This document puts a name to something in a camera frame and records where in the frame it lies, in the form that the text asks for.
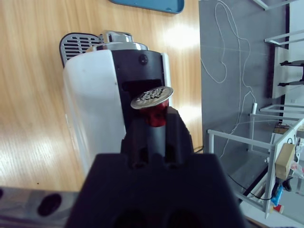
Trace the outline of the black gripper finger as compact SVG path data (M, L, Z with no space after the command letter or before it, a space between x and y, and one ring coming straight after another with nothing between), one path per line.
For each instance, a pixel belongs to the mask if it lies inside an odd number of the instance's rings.
M165 127L165 162L182 166L194 153L192 137L179 112L170 106L167 109Z
M143 118L133 119L121 142L120 154L127 157L129 168L143 168L149 163L146 122Z

